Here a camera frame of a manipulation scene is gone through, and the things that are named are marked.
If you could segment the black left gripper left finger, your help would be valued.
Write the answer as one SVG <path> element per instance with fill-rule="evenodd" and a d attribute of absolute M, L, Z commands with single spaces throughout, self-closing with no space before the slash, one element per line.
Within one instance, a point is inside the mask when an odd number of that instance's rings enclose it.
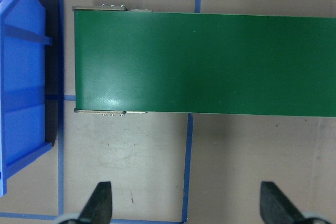
<path fill-rule="evenodd" d="M 80 223 L 110 223 L 112 219 L 111 182 L 99 182 L 78 217 Z"/>

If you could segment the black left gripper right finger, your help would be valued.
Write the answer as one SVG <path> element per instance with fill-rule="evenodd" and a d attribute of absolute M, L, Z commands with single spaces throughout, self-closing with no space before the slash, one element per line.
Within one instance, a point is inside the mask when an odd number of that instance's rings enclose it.
<path fill-rule="evenodd" d="M 260 216 L 264 223 L 299 223 L 304 215 L 287 198 L 274 182 L 261 182 Z"/>

